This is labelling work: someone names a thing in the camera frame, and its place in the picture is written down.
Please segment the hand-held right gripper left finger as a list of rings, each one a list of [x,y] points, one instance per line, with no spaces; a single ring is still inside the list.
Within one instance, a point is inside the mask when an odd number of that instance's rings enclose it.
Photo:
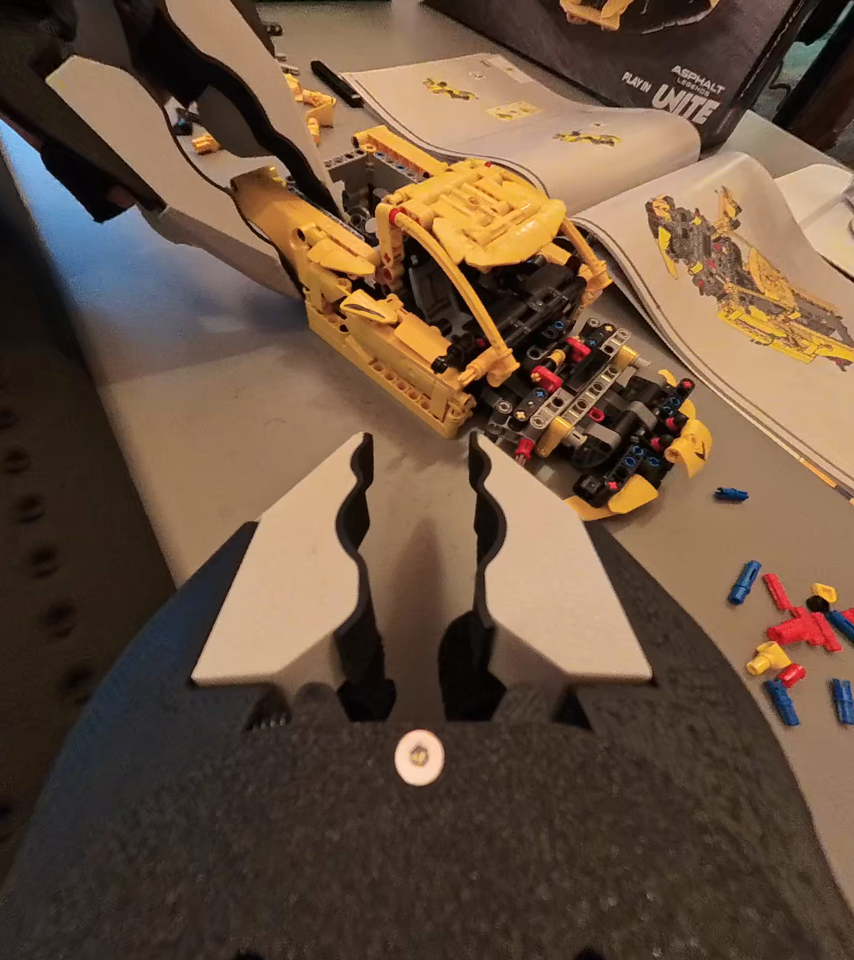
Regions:
[[[263,512],[191,679],[201,688],[269,685],[291,699],[334,690],[353,721],[396,703],[368,569],[374,442],[358,433]]]

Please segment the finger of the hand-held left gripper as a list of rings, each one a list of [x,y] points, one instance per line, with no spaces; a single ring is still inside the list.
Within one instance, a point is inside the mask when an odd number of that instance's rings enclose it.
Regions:
[[[315,206],[342,215],[336,190],[252,2],[158,1],[145,74],[234,157],[273,158]]]
[[[145,220],[171,243],[205,251],[253,282],[300,299],[276,249],[242,215],[232,193],[188,158],[165,110],[125,70],[71,56],[46,84],[159,198]]]

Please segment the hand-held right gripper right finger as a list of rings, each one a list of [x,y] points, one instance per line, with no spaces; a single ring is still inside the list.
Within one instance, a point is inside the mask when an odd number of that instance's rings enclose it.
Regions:
[[[488,721],[508,690],[532,688],[551,714],[589,685],[653,681],[584,522],[492,440],[473,433],[472,605],[445,630],[438,679],[448,721]]]

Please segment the yellow brick toy car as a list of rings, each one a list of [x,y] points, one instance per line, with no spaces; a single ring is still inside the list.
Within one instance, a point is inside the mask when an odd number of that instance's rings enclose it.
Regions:
[[[331,164],[345,210],[323,210],[271,166],[231,182],[276,249],[310,328],[433,432],[471,417],[524,467],[557,454],[585,521],[656,499],[713,438],[695,382],[656,370],[630,332],[591,316],[612,279],[567,214],[489,160],[442,161],[385,126]]]

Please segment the grey desk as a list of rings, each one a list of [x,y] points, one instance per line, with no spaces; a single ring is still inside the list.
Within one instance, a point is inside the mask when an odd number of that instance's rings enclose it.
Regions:
[[[170,244],[135,211],[98,224],[0,122],[0,151],[65,293],[113,431],[180,584],[351,435],[375,438],[362,545],[407,727],[442,714],[435,645],[470,605],[474,497],[461,443],[423,426],[308,330],[301,306],[204,252]],[[714,445],[608,530],[735,666],[793,765],[854,909],[854,647],[808,651],[786,728],[744,664],[777,621],[762,584],[725,598],[745,562],[794,602],[814,582],[854,606],[854,507],[733,411],[696,390]]]

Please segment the pile of yellow brick pieces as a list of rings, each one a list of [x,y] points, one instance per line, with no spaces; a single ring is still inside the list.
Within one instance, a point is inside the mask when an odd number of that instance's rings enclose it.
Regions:
[[[283,66],[282,72],[285,74],[294,100],[304,107],[304,119],[313,142],[319,145],[321,143],[321,129],[334,126],[336,97],[302,87],[299,80],[299,71],[292,67]],[[222,149],[216,138],[206,130],[201,135],[193,137],[191,142],[193,150],[201,156],[213,154]]]

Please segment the black brick beam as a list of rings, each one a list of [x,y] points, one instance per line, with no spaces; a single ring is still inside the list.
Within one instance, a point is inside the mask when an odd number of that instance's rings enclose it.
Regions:
[[[345,102],[351,108],[361,109],[364,107],[364,101],[361,94],[349,81],[341,76],[337,71],[327,66],[320,59],[313,59],[310,62],[313,75],[321,80],[338,98]]]

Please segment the scattered small coloured brick pins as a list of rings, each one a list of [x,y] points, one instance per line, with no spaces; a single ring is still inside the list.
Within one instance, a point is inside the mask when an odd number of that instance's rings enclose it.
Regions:
[[[832,607],[835,592],[826,585],[816,586],[804,606],[794,606],[782,582],[773,573],[762,574],[756,560],[749,561],[739,573],[727,596],[731,606],[741,606],[751,594],[757,579],[762,579],[774,606],[789,619],[768,630],[768,641],[762,644],[754,659],[747,665],[753,676],[762,676],[771,670],[774,678],[765,681],[765,690],[782,722],[789,727],[800,723],[790,690],[805,677],[805,671],[785,653],[786,646],[807,643],[831,653],[840,653],[841,634],[854,645],[854,608],[839,610]]]

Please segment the printed toy car box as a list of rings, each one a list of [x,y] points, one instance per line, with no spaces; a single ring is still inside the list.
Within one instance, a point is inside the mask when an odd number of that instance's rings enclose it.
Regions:
[[[691,122],[705,148],[731,137],[815,2],[428,1],[601,102]]]

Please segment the open instruction book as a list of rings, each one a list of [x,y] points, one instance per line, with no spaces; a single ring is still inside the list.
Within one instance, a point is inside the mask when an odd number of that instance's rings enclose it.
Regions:
[[[562,201],[689,371],[854,502],[854,282],[760,162],[701,159],[690,121],[569,99],[501,54],[346,78],[424,150],[497,162]]]

